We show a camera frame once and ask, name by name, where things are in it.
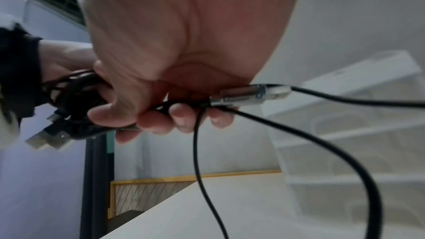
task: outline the person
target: person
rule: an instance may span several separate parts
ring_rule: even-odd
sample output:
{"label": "person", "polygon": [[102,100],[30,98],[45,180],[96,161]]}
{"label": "person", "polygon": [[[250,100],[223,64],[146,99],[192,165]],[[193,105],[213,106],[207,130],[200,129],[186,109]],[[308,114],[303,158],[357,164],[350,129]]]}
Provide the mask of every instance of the person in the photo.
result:
{"label": "person", "polygon": [[[102,94],[110,104],[89,111],[94,123],[137,123],[143,131],[164,135],[174,128],[192,132],[196,111],[175,104],[166,116],[149,107],[165,98],[201,99],[249,84],[279,42],[296,0],[78,2],[94,53],[91,45],[41,41],[42,80],[93,67],[113,87]],[[76,56],[78,51],[84,56]],[[218,128],[233,122],[218,109],[209,109],[208,116]],[[125,143],[139,133],[120,131],[116,140]]]}

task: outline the dark curtain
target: dark curtain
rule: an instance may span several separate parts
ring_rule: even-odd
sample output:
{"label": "dark curtain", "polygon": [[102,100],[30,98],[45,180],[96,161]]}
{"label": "dark curtain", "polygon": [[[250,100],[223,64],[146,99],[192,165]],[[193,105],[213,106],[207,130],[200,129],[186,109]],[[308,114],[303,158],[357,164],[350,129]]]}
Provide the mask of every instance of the dark curtain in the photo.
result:
{"label": "dark curtain", "polygon": [[113,154],[107,154],[106,145],[106,135],[86,142],[80,239],[99,239],[107,234]]}

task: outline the sleeve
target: sleeve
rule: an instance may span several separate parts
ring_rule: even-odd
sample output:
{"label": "sleeve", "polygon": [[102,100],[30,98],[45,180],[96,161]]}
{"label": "sleeve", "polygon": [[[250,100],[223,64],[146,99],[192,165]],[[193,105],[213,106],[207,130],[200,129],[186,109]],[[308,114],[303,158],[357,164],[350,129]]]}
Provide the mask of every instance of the sleeve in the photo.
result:
{"label": "sleeve", "polygon": [[0,14],[0,149],[16,140],[21,119],[32,117],[35,107],[45,103],[40,40],[10,15]]}

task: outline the wooden frame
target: wooden frame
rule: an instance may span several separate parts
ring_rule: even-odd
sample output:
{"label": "wooden frame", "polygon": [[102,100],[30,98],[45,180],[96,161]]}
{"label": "wooden frame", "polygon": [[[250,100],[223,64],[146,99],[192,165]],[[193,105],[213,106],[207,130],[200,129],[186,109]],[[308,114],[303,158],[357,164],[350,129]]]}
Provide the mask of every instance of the wooden frame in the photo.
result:
{"label": "wooden frame", "polygon": [[[235,173],[213,173],[213,174],[202,175],[202,178],[232,177],[232,176],[245,176],[245,175],[268,174],[268,173],[282,173],[282,171],[281,170],[261,170],[261,171],[235,172]],[[115,217],[115,187],[117,185],[149,184],[149,183],[162,183],[162,182],[184,182],[184,181],[196,182],[196,176],[189,175],[189,176],[180,176],[180,177],[142,178],[142,179],[112,181],[109,186],[109,191],[110,191],[109,206],[110,207],[108,208],[108,219]]]}

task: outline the cable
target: cable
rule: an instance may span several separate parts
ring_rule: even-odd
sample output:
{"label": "cable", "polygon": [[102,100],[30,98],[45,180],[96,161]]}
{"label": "cable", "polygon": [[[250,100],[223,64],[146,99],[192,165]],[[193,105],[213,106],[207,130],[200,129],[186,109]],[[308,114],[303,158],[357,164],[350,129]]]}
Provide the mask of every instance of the cable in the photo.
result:
{"label": "cable", "polygon": [[[382,200],[381,196],[379,194],[378,186],[376,185],[375,181],[373,180],[372,176],[368,173],[368,171],[351,155],[345,153],[340,148],[336,147],[335,145],[322,140],[318,137],[315,137],[314,135],[311,135],[309,133],[303,132],[301,130],[297,130],[295,128],[278,124],[266,119],[259,118],[254,115],[250,115],[244,112],[240,112],[235,109],[227,108],[227,107],[220,107],[222,111],[229,112],[232,114],[236,114],[238,116],[256,121],[258,123],[265,124],[269,127],[278,129],[280,131],[288,132],[293,135],[296,135],[298,137],[304,138],[306,140],[309,140],[327,150],[332,152],[333,154],[339,156],[341,159],[343,159],[347,164],[349,164],[353,170],[359,175],[360,179],[362,180],[364,187],[366,189],[367,197],[369,200],[369,213],[368,213],[368,221],[367,221],[367,228],[366,228],[366,236],[365,239],[379,239],[381,237],[382,232],[382,224],[383,224],[383,206],[382,206]],[[201,173],[199,171],[199,164],[198,164],[198,152],[197,152],[197,142],[198,142],[198,132],[199,132],[199,126],[201,123],[201,119],[206,111],[206,108],[201,109],[197,120],[195,124],[194,134],[193,134],[193,164],[195,167],[195,175],[196,179],[198,180],[199,187],[201,189],[202,195],[205,198],[205,201],[207,202],[209,208],[211,209],[214,217],[217,220],[217,223],[220,226],[220,229],[223,233],[223,236],[225,239],[228,239],[226,228],[224,227],[223,222],[221,221],[220,216],[218,215],[216,209],[214,208],[214,205],[212,204],[206,190],[204,187],[204,184],[202,182]]]}
{"label": "cable", "polygon": [[212,214],[217,220],[218,225],[220,226],[221,232],[223,233],[224,239],[229,239],[229,235],[227,234],[226,227],[223,224],[223,221],[220,218],[220,215],[218,214],[216,208],[214,207],[213,203],[211,202],[207,191],[205,190],[204,183],[202,182],[201,178],[201,172],[199,170],[199,163],[198,163],[198,132],[199,132],[199,126],[201,125],[202,118],[206,112],[207,108],[201,108],[198,114],[198,117],[196,118],[195,123],[195,129],[193,133],[193,166],[195,167],[195,176],[196,180],[198,181],[199,188],[201,189],[202,196],[204,197],[205,201],[207,202],[209,209],[211,210]]}
{"label": "cable", "polygon": [[345,103],[345,104],[355,104],[371,107],[399,107],[399,108],[425,108],[424,101],[399,101],[399,100],[366,100],[366,99],[354,99],[344,96],[335,96],[327,93],[321,93],[318,91],[304,89],[296,86],[291,86],[291,89],[294,92],[303,93],[311,96],[320,97],[323,99]]}

